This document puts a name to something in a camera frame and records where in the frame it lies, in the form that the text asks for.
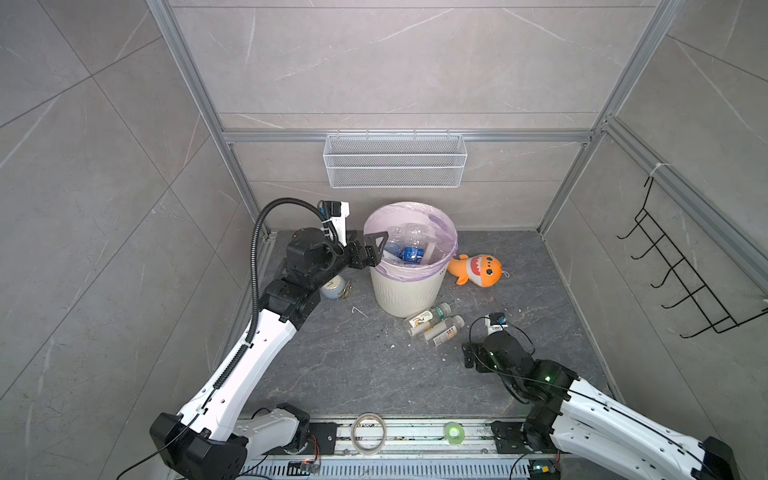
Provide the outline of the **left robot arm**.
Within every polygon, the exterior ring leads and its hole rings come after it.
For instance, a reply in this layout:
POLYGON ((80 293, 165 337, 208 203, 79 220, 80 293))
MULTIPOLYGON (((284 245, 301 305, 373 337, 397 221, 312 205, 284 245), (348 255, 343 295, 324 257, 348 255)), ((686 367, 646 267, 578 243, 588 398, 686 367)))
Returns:
POLYGON ((270 364, 319 304, 322 287, 347 268, 381 262, 388 233, 356 237, 342 232, 341 207, 338 201, 312 205, 285 197, 261 209, 252 231, 252 313, 243 335, 178 413, 161 413, 150 427, 156 456, 183 478, 236 479, 255 457, 306 447, 310 417, 303 410, 283 403, 250 420, 240 414, 270 364), (267 215, 281 205, 305 208, 321 225, 293 234, 281 275, 260 288, 256 264, 262 229, 267 215))

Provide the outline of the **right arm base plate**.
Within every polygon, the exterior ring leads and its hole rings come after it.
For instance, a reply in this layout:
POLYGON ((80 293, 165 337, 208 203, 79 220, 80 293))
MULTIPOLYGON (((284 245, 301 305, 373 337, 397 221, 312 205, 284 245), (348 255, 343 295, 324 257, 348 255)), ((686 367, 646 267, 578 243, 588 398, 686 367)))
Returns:
POLYGON ((537 452, 534 444, 527 437, 526 422, 524 420, 496 420, 490 423, 490 429, 497 454, 509 455, 537 452))

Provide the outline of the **blue label bottle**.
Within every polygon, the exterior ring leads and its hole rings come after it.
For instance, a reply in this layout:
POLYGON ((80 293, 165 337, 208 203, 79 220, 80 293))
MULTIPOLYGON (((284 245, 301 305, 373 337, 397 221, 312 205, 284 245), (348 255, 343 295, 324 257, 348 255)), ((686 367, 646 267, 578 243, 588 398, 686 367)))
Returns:
POLYGON ((409 223, 400 230, 399 257, 409 264, 421 264, 424 259, 429 240, 421 224, 409 223))

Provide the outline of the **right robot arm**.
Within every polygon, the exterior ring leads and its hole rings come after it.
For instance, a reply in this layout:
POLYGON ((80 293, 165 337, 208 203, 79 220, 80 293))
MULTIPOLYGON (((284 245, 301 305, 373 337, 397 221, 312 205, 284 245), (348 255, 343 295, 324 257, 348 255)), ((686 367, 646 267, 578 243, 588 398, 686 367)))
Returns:
POLYGON ((535 359, 505 331, 462 345, 465 366, 498 376, 529 405, 524 421, 496 421, 494 434, 530 453, 558 451, 627 479, 737 479, 732 448, 665 427, 610 398, 573 370, 535 359))

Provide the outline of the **crane label green cap bottle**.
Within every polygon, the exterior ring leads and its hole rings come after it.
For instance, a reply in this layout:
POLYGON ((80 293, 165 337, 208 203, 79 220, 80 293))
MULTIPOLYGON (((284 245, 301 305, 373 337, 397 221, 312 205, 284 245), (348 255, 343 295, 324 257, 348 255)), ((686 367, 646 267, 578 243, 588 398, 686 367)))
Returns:
POLYGON ((427 331, 435 326, 437 323, 444 320, 451 314, 451 306, 448 303, 440 303, 432 307, 416 313, 406 319, 409 325, 409 335, 414 337, 420 333, 427 331))

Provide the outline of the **clear bottle yellow label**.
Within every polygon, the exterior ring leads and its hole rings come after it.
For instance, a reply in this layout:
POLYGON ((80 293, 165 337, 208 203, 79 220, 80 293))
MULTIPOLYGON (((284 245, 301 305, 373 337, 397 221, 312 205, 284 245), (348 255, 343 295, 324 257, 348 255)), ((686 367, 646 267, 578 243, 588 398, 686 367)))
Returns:
POLYGON ((440 346, 454 338, 464 326, 465 321, 460 315, 446 318, 425 331, 424 340, 435 347, 440 346))

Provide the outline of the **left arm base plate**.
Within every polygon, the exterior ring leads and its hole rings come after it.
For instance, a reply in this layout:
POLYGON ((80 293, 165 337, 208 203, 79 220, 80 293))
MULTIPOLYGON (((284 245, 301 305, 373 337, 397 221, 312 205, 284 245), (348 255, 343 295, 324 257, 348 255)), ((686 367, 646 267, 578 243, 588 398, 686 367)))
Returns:
POLYGON ((315 451, 320 456, 333 455, 338 428, 339 425, 334 422, 300 423, 294 438, 283 450, 291 455, 313 454, 315 451))

